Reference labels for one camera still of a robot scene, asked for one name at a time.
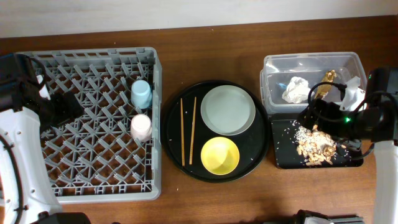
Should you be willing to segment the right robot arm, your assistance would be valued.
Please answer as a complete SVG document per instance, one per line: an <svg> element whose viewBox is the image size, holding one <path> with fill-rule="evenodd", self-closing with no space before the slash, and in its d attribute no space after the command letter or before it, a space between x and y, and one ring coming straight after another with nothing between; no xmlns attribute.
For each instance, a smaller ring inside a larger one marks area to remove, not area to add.
<svg viewBox="0 0 398 224"><path fill-rule="evenodd" d="M313 89L335 86L341 104L326 102L308 92L307 107L297 120L305 128L316 124L320 131L346 141L369 140L368 153L376 159L374 223L397 223L397 69L380 67L369 74L362 98L356 83L320 82Z"/></svg>

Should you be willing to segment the light blue cup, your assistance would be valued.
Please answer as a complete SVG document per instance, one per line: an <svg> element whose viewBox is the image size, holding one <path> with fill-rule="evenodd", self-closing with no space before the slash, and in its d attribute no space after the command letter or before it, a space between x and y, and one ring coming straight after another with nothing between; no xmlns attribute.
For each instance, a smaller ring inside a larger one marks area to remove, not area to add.
<svg viewBox="0 0 398 224"><path fill-rule="evenodd" d="M140 109L148 108L152 103L152 89L145 80L136 80L131 87L131 102Z"/></svg>

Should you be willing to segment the pink cup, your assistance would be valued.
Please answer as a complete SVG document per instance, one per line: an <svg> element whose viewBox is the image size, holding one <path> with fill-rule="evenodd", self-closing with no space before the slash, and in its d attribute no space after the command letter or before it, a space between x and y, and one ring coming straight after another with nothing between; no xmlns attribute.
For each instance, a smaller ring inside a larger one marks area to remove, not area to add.
<svg viewBox="0 0 398 224"><path fill-rule="evenodd" d="M146 142L152 137L152 122L147 115L137 114L132 118L131 136L140 142Z"/></svg>

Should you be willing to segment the gold foil wrapper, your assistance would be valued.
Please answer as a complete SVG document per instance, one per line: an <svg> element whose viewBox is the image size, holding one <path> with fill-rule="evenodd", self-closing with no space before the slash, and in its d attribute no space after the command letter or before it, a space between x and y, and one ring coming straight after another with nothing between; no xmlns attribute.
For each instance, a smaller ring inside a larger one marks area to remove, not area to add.
<svg viewBox="0 0 398 224"><path fill-rule="evenodd" d="M336 78L335 70L327 71L322 79L322 82L327 82L327 84L322 84L318 86L317 92L315 93L315 99L324 99L328 92L331 90L332 86L329 83L333 83Z"/></svg>

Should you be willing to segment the wooden chopstick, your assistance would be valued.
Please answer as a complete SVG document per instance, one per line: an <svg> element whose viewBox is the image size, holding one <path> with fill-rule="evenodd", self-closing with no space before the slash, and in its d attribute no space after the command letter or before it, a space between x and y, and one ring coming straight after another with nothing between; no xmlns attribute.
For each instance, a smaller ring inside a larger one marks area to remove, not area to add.
<svg viewBox="0 0 398 224"><path fill-rule="evenodd" d="M189 165L193 163L193 144L195 138L195 121L196 121L196 108L197 108L197 97L194 97L193 104L193 116L192 116L192 130L191 130L191 138L190 138L190 157L189 157Z"/></svg>
<svg viewBox="0 0 398 224"><path fill-rule="evenodd" d="M182 166L185 166L185 138L184 138L184 117L183 117L183 99L180 99L180 130L181 130L181 156Z"/></svg>

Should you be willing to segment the white tissue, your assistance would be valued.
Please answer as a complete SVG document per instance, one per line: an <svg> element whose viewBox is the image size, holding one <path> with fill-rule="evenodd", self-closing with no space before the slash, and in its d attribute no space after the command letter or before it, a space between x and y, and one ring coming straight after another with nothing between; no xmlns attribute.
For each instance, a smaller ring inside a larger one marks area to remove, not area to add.
<svg viewBox="0 0 398 224"><path fill-rule="evenodd" d="M310 88L308 81L301 77L292 77L285 91L282 94L282 99L288 103L299 104L308 99Z"/></svg>

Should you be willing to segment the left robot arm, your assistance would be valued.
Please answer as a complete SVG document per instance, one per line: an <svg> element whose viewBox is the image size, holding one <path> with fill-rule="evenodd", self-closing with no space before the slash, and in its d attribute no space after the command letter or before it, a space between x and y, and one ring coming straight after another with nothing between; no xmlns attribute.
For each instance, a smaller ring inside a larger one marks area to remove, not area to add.
<svg viewBox="0 0 398 224"><path fill-rule="evenodd" d="M1 57L1 185L5 223L89 223L64 212L50 185L40 135L83 114L75 95L49 92L47 72L24 54Z"/></svg>

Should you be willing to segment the yellow bowl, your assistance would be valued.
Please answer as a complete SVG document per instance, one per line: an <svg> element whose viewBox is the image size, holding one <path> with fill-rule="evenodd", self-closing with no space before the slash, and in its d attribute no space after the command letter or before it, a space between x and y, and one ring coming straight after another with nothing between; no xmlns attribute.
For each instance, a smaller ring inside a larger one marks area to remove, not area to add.
<svg viewBox="0 0 398 224"><path fill-rule="evenodd" d="M209 139L200 153L204 168L214 175L226 175L234 171L240 161L237 145L225 137Z"/></svg>

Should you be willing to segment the grey round plate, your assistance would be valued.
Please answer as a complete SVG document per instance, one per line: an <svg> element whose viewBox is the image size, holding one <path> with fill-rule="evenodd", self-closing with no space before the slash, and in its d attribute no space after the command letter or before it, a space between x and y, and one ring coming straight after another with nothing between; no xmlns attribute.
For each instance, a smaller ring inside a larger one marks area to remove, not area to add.
<svg viewBox="0 0 398 224"><path fill-rule="evenodd" d="M256 106L247 91L234 85L221 85L203 97L200 114L204 124L213 132L234 136L252 125Z"/></svg>

